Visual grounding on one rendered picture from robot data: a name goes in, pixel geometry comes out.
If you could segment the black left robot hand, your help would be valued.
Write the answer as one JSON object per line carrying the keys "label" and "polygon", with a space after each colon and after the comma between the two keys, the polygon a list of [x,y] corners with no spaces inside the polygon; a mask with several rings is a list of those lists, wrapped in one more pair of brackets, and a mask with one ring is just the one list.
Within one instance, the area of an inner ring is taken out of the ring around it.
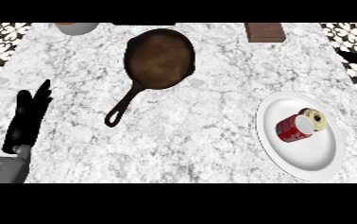
{"label": "black left robot hand", "polygon": [[53,100],[50,94],[49,79],[40,85],[34,95],[31,95],[28,90],[18,92],[15,116],[2,147],[8,154],[15,154],[21,145],[33,146],[37,142],[41,119]]}

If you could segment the dark cast iron pan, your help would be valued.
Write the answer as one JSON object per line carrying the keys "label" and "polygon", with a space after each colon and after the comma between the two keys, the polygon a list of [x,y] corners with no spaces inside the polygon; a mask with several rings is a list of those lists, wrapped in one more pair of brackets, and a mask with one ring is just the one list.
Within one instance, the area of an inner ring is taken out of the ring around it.
{"label": "dark cast iron pan", "polygon": [[123,63],[133,85],[106,114],[105,124],[111,128],[118,124],[130,102],[143,90],[167,89],[192,75],[195,71],[192,42],[173,29],[152,29],[130,39]]}

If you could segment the red can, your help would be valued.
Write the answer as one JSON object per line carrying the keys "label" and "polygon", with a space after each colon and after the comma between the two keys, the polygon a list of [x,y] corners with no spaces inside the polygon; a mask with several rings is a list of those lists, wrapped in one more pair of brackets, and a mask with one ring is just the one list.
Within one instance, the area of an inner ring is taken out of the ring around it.
{"label": "red can", "polygon": [[276,135],[279,139],[291,143],[308,138],[316,130],[313,121],[303,114],[294,114],[276,124]]}

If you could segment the white oval plate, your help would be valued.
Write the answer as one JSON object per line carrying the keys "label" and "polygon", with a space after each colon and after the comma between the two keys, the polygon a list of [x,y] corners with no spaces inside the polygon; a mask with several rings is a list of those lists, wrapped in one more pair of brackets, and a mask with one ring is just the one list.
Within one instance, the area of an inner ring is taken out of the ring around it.
{"label": "white oval plate", "polygon": [[[277,137],[276,124],[304,108],[323,113],[326,129],[286,143]],[[269,95],[255,112],[255,130],[264,151],[285,172],[306,181],[325,181],[335,177],[344,165],[344,138],[329,111],[311,97],[297,92]]]}

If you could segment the grey bowl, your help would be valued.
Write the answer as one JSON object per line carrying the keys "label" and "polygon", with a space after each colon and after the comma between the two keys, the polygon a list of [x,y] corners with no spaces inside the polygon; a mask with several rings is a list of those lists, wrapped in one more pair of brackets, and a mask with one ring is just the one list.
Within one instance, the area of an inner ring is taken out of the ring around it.
{"label": "grey bowl", "polygon": [[96,29],[98,23],[74,23],[74,24],[56,23],[56,27],[65,35],[80,36],[90,33]]}

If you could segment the brown rectangular block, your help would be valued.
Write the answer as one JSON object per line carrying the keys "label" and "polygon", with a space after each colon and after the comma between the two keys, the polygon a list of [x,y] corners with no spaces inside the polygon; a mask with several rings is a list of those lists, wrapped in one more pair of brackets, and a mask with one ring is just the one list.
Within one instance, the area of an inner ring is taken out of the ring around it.
{"label": "brown rectangular block", "polygon": [[286,40],[280,23],[245,23],[244,25],[251,43],[282,43]]}

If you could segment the pale blueberry muffin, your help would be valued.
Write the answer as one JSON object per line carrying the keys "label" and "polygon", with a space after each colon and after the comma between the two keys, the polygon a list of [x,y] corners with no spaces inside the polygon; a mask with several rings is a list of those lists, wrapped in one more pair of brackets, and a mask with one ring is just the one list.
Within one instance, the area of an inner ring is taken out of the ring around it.
{"label": "pale blueberry muffin", "polygon": [[322,131],[326,129],[326,125],[328,125],[326,117],[319,110],[311,108],[304,108],[300,110],[298,113],[310,118],[314,124],[314,131]]}

